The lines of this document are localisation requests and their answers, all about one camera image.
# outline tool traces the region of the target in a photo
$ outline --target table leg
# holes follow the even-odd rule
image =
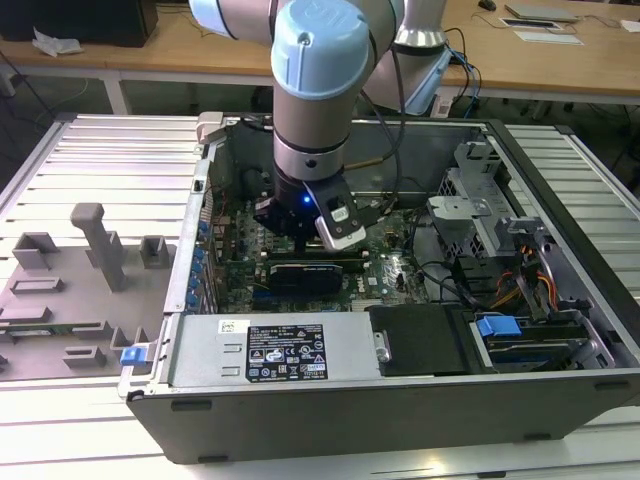
[[[7,73],[0,73],[0,95],[3,97],[13,97],[16,91],[11,84],[11,77]]]
[[[189,94],[189,114],[198,115],[200,100],[198,100],[198,84],[187,83],[187,93]]]
[[[547,102],[546,100],[540,100],[536,104],[536,108],[533,111],[533,114],[531,115],[531,118],[533,120],[542,119],[542,117],[544,117],[546,115],[547,109],[549,108],[550,105],[551,105],[551,102]]]
[[[131,115],[131,106],[127,100],[122,82],[118,78],[103,78],[104,88],[107,90],[111,109],[116,115]]]

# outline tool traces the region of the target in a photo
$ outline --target power supply label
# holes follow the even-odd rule
[[[322,325],[249,327],[246,372],[252,383],[326,380]]]

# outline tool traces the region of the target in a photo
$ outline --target light blue joint cap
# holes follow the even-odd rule
[[[404,0],[391,0],[391,6],[396,14],[396,31],[404,20]]]
[[[195,18],[200,25],[218,35],[231,37],[227,28],[224,26],[222,12],[220,12],[220,6],[217,0],[189,0],[189,5],[191,6],[193,18]]]
[[[276,19],[273,76],[304,100],[336,97],[358,82],[369,56],[369,26],[346,0],[293,0]]]

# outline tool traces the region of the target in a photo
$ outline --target paper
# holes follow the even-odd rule
[[[638,33],[640,32],[640,22],[631,22],[629,20],[620,20],[620,25],[627,32]]]
[[[33,29],[33,33],[36,35],[35,40],[31,42],[33,43],[33,46],[52,57],[84,52],[80,46],[80,42],[74,38],[65,38],[61,40],[59,38],[49,37],[44,33],[40,33],[35,28]]]
[[[525,42],[560,43],[562,45],[584,45],[573,35],[556,35],[553,33],[539,32],[513,32]]]

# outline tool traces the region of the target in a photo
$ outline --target computer case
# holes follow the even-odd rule
[[[57,38],[142,47],[158,22],[154,0],[0,0],[0,34],[34,38],[33,27]]]

